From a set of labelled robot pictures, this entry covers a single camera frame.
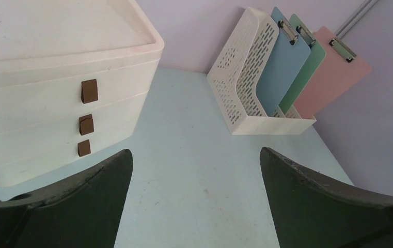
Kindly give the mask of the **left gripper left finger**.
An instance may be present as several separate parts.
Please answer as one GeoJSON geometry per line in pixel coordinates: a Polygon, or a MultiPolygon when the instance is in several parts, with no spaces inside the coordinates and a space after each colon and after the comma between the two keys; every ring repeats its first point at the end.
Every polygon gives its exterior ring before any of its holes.
{"type": "Polygon", "coordinates": [[[133,172],[124,149],[45,187],[0,200],[0,247],[113,247],[133,172]]]}

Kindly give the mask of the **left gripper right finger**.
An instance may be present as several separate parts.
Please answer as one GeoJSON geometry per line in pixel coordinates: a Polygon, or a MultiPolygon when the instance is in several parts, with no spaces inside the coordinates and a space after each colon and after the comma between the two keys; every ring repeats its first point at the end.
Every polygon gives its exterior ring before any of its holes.
{"type": "Polygon", "coordinates": [[[393,196],[304,167],[271,148],[262,178],[280,247],[393,247],[393,196]]]}

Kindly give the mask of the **cream three-drawer cabinet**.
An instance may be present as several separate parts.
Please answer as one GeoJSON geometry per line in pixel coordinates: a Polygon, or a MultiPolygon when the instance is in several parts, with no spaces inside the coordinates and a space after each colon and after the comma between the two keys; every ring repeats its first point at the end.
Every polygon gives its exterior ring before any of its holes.
{"type": "Polygon", "coordinates": [[[163,49],[136,1],[0,1],[0,187],[130,137],[163,49]]]}

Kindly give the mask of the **pink clipboard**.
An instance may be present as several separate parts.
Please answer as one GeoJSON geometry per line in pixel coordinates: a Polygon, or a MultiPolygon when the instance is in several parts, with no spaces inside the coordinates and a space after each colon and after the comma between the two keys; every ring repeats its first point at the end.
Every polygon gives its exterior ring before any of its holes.
{"type": "Polygon", "coordinates": [[[321,27],[315,37],[326,56],[293,104],[302,119],[312,119],[372,71],[365,59],[327,27],[321,27]]]}

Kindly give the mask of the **green clipboard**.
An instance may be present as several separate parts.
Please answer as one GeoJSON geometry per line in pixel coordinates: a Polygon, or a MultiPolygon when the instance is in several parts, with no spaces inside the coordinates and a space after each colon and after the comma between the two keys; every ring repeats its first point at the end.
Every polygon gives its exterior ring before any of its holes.
{"type": "Polygon", "coordinates": [[[282,110],[283,114],[286,117],[288,116],[288,112],[293,106],[295,100],[298,98],[310,78],[313,76],[317,68],[326,57],[326,52],[323,46],[314,36],[314,33],[304,24],[304,22],[296,14],[293,14],[290,17],[289,22],[292,24],[293,27],[295,27],[296,31],[309,46],[310,54],[305,63],[303,64],[302,68],[298,72],[286,95],[279,104],[279,108],[282,110]]]}

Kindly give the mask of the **blue clipboard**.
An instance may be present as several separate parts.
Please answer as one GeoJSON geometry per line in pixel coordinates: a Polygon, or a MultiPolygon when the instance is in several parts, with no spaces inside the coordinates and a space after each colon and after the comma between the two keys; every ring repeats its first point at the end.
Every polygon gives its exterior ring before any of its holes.
{"type": "Polygon", "coordinates": [[[310,47],[285,15],[274,7],[278,38],[257,83],[256,94],[265,113],[272,116],[310,55],[310,47]]]}

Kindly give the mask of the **cream file organizer rack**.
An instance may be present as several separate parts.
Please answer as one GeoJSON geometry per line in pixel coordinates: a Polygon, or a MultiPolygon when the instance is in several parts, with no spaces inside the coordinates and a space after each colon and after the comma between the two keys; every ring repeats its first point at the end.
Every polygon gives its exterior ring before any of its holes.
{"type": "Polygon", "coordinates": [[[271,14],[245,9],[207,79],[233,135],[294,135],[316,119],[302,119],[294,107],[286,117],[277,107],[268,116],[257,98],[257,83],[279,31],[271,14]]]}

